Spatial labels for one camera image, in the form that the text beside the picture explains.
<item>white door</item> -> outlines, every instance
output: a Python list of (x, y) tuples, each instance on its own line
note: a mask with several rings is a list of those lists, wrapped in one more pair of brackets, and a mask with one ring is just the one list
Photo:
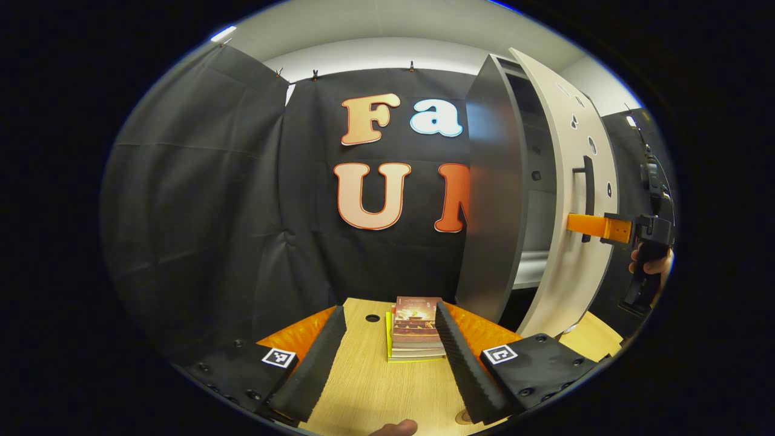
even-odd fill
[(536, 297), (517, 329), (523, 337), (556, 336), (578, 322), (600, 287), (612, 246), (600, 238), (581, 241), (566, 230), (568, 213), (585, 213), (588, 156), (594, 169), (594, 215), (618, 212), (618, 186), (611, 145), (592, 102), (568, 81), (530, 56), (509, 49), (536, 88), (552, 136), (557, 172), (557, 208), (546, 269)]

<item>hand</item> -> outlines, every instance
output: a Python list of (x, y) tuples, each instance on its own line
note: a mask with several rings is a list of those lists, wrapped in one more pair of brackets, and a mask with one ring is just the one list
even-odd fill
[(417, 423), (403, 420), (398, 424), (385, 424), (369, 436), (412, 436), (414, 433), (417, 433)]
[[(633, 261), (638, 260), (638, 250), (640, 250), (641, 246), (643, 245), (643, 242), (638, 244), (638, 249), (633, 251), (630, 255), (630, 258)], [(656, 295), (654, 296), (654, 301), (660, 296), (662, 293), (662, 288), (665, 287), (665, 282), (667, 282), (667, 276), (670, 275), (670, 270), (673, 267), (673, 250), (667, 249), (667, 256), (664, 258), (646, 262), (643, 264), (643, 272), (646, 274), (660, 274), (660, 288), (657, 290)], [(629, 271), (634, 273), (635, 272), (635, 262), (630, 263), (629, 265)]]

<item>black curtain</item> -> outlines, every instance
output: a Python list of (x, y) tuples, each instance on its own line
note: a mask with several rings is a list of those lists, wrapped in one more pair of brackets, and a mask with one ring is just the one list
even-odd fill
[[(468, 164), (464, 96), (474, 76), (382, 69), (288, 83), (229, 46), (203, 47), (165, 74), (115, 140), (101, 197), (115, 287), (159, 349), (185, 364), (235, 337), (258, 340), (347, 297), (453, 301), (465, 232), (433, 225), (441, 164)], [(345, 99), (401, 99), (381, 140), (345, 147)], [(457, 137), (412, 130), (417, 101), (458, 109)], [(351, 227), (333, 167), (370, 165), (363, 206), (384, 202), (380, 164), (412, 166), (401, 219)]]
[[(632, 116), (635, 124), (642, 129), (643, 139), (629, 125), (627, 116)], [(633, 218), (644, 213), (653, 214), (649, 192), (643, 188), (640, 181), (640, 165), (646, 163), (643, 150), (643, 141), (645, 141), (665, 171), (660, 177), (666, 177), (672, 188), (673, 202), (667, 200), (662, 202), (660, 217), (674, 221), (677, 226), (679, 187), (676, 186), (670, 155), (653, 119), (644, 109), (633, 109), (632, 113), (629, 111), (614, 113), (602, 117), (602, 120), (611, 140), (611, 149), (616, 163), (619, 213)], [(632, 280), (632, 274), (627, 269), (632, 262), (631, 253), (631, 248), (614, 246), (608, 270), (589, 308), (590, 312), (623, 337), (632, 336), (643, 323), (641, 317), (618, 306)]]
[[(298, 277), (326, 282), (337, 301), (347, 297), (394, 301), (396, 296), (441, 296), (452, 301), (460, 274), (465, 231), (437, 232), (445, 182), (441, 164), (468, 165), (465, 95), (473, 75), (449, 71), (386, 68), (348, 71), (296, 84), (286, 108), (280, 152), (280, 211), (298, 249)], [(394, 93), (401, 103), (390, 108), (382, 138), (344, 146), (347, 99)], [(456, 106), (463, 132), (457, 137), (421, 134), (409, 126), (415, 103), (442, 99)], [(363, 207), (381, 210), (384, 177), (381, 164), (412, 167), (404, 183), (401, 218), (384, 230), (350, 226), (336, 206), (335, 166), (369, 165), (363, 179)]]
[(288, 83), (209, 44), (165, 74), (115, 140), (102, 240), (115, 287), (170, 357), (260, 339), (331, 305), (300, 283), (277, 193)]

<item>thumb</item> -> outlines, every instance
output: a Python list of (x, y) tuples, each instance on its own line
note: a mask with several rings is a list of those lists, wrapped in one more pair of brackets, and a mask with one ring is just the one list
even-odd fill
[(661, 258), (659, 260), (646, 262), (643, 264), (643, 271), (646, 274), (661, 274), (667, 271), (668, 266), (667, 258)]
[(412, 436), (417, 432), (417, 423), (413, 420), (403, 420), (398, 424), (385, 424), (381, 429), (369, 436)]

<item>stack of books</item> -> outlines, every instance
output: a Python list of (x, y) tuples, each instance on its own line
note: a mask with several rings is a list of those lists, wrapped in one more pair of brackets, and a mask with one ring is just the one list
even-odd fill
[(387, 333), (388, 362), (421, 362), (443, 358), (446, 353), (436, 330), (439, 297), (399, 296), (390, 313)]

